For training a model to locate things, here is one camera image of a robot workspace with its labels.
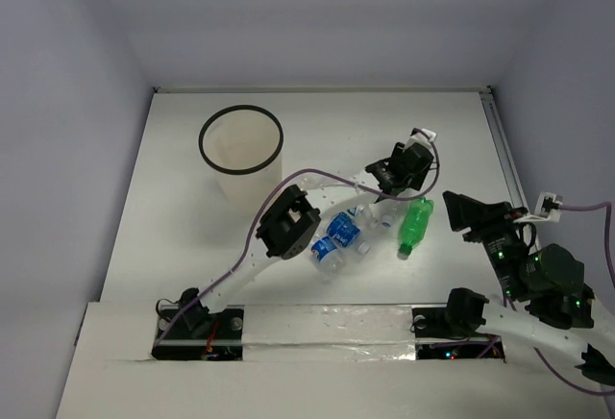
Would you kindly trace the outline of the clear plastic bottle unlabeled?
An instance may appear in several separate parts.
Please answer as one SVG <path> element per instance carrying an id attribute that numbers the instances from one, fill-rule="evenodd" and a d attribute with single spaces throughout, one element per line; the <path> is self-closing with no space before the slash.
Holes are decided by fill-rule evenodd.
<path id="1" fill-rule="evenodd" d="M 377 215 L 395 214 L 406 206 L 409 202 L 420 199 L 423 193 L 407 190 L 398 195 L 381 196 L 371 205 L 371 209 Z"/>

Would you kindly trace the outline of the clear bottle green white label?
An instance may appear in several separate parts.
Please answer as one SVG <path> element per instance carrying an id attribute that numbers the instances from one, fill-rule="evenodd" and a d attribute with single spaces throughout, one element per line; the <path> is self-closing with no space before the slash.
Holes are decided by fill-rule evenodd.
<path id="1" fill-rule="evenodd" d="M 381 201 L 347 209 L 346 213 L 363 232 L 373 232 L 390 228 L 394 223 L 397 210 L 397 203 Z"/>

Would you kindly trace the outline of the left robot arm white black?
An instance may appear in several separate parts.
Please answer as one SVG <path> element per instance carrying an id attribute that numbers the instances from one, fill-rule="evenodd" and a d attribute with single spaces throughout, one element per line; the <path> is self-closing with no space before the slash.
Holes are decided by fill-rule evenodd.
<path id="1" fill-rule="evenodd" d="M 159 346 L 178 323 L 187 334 L 201 337 L 234 296 L 270 265 L 299 256 L 310 245 L 323 218 L 384 199 L 410 201 L 428 194 L 431 183 L 413 196 L 431 170 L 440 175 L 434 142 L 413 139 L 393 154 L 369 164 L 350 179 L 318 169 L 299 170 L 277 185 L 259 208 L 239 256 L 231 268 L 205 289 L 178 301 L 178 311 L 154 342 Z"/>

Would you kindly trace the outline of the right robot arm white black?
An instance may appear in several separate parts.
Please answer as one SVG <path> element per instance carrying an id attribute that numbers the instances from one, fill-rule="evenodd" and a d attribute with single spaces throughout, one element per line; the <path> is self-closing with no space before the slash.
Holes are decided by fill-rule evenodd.
<path id="1" fill-rule="evenodd" d="M 588 330 L 587 349 L 578 367 L 583 377 L 614 384 L 614 316 L 599 306 L 593 289 L 584 282 L 584 264 L 558 244 L 532 251 L 537 222 L 556 222 L 561 212 L 605 210 L 604 253 L 614 272 L 610 253 L 612 206 L 608 202 L 572 207 L 562 198 L 543 192 L 535 214 L 508 202 L 486 204 L 463 194 L 443 193 L 451 229 L 463 240 L 479 243 L 494 269 L 510 304 L 524 303 L 525 310 L 557 330 Z"/>

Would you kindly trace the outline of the white cylindrical bin black rim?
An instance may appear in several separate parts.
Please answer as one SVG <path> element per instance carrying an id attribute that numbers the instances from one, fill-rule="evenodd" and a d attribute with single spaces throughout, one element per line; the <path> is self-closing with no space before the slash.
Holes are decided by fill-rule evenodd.
<path id="1" fill-rule="evenodd" d="M 283 126 L 255 105 L 234 105 L 202 126 L 198 149 L 232 207 L 255 214 L 282 180 Z"/>

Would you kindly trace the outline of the green plastic bottle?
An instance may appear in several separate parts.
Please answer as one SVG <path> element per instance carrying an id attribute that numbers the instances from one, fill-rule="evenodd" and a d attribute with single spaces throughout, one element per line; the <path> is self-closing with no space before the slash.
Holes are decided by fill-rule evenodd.
<path id="1" fill-rule="evenodd" d="M 434 202 L 419 198 L 410 202 L 406 215 L 398 231 L 398 257 L 408 259 L 425 237 Z"/>

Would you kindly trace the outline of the blue label bottle white cap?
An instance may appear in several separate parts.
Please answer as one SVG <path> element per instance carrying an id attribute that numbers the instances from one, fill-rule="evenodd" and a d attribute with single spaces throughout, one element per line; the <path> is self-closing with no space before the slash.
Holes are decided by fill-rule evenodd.
<path id="1" fill-rule="evenodd" d="M 370 243 L 365 239 L 361 229 L 356 225 L 353 218 L 340 212 L 330 221 L 327 235 L 338 245 L 346 249 L 354 249 L 360 255 L 366 255 L 370 249 Z"/>

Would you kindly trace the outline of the aluminium rail right edge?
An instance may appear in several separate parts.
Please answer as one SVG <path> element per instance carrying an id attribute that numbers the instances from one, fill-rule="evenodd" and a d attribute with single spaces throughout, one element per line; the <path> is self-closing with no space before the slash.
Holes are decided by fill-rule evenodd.
<path id="1" fill-rule="evenodd" d="M 494 141 L 500 166 L 504 173 L 504 180 L 511 203 L 514 206 L 525 206 L 527 200 L 504 133 L 504 127 L 499 115 L 493 89 L 488 86 L 479 93 L 479 96 Z"/>

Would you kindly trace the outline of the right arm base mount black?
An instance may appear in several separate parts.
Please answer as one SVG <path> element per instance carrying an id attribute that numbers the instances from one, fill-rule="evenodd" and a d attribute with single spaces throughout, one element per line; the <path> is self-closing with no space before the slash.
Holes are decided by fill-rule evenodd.
<path id="1" fill-rule="evenodd" d="M 505 361 L 504 345 L 498 335 L 456 329 L 446 320 L 444 308 L 413 308 L 410 331 L 415 336 L 417 360 Z"/>

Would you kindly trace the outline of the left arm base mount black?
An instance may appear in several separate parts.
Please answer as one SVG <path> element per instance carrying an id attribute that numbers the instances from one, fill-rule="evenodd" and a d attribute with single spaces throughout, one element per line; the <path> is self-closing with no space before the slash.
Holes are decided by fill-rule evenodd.
<path id="1" fill-rule="evenodd" d="M 243 323 L 243 307 L 226 308 L 213 315 L 204 329 L 194 331 L 180 319 L 152 348 L 151 356 L 169 361 L 241 361 Z"/>

